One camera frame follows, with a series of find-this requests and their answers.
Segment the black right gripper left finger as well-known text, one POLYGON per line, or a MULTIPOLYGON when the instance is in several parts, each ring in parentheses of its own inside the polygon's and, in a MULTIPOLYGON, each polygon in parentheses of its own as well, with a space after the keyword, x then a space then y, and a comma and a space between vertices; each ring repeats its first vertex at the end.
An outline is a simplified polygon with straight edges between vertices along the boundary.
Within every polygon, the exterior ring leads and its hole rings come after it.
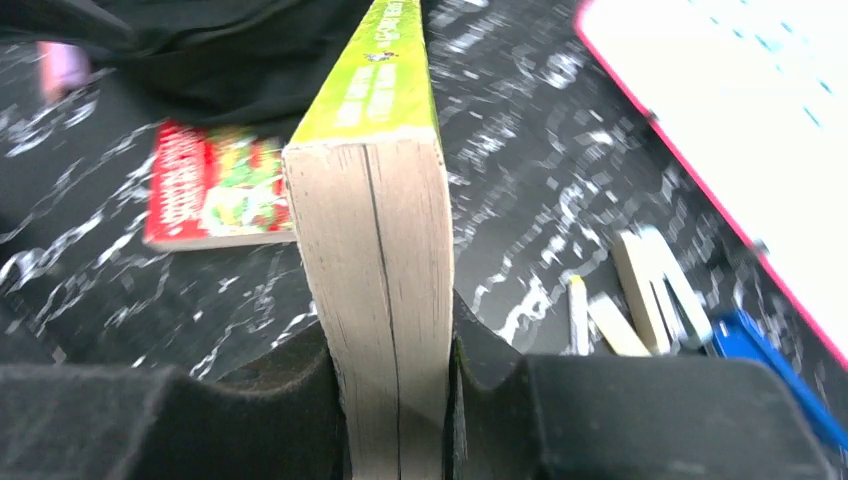
POLYGON ((5 479, 338 479, 342 436, 316 324, 214 383, 172 367, 1 370, 5 479))

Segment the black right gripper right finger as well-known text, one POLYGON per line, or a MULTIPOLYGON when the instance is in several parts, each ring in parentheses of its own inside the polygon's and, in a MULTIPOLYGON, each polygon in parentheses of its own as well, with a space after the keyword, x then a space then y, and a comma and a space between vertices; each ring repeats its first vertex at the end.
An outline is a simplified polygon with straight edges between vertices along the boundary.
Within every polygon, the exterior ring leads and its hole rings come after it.
POLYGON ((454 301, 452 479, 831 479, 778 377, 703 356, 522 355, 454 301))

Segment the black backpack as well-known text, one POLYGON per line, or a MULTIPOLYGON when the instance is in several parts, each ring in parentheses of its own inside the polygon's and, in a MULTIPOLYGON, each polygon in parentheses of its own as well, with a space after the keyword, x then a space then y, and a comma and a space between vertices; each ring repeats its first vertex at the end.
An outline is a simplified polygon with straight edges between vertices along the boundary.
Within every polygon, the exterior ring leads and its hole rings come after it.
POLYGON ((289 136, 365 1, 5 1, 1 36, 79 46, 162 116, 289 136))

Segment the red treehouse book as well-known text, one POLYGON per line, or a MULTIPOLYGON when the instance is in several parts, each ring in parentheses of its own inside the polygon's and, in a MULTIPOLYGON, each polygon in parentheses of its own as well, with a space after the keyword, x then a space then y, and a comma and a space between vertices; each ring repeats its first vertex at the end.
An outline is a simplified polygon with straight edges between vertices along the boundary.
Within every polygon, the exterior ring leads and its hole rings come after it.
POLYGON ((157 131, 143 241, 159 251, 292 243, 282 148, 250 129, 157 131))

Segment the green treehouse book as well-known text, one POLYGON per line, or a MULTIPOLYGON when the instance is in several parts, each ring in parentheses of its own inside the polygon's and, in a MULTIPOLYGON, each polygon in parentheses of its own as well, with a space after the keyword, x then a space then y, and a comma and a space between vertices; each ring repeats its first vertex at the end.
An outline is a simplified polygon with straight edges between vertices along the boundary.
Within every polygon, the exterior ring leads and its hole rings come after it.
POLYGON ((375 1, 284 149, 355 479, 440 479, 453 230, 422 8, 375 1))

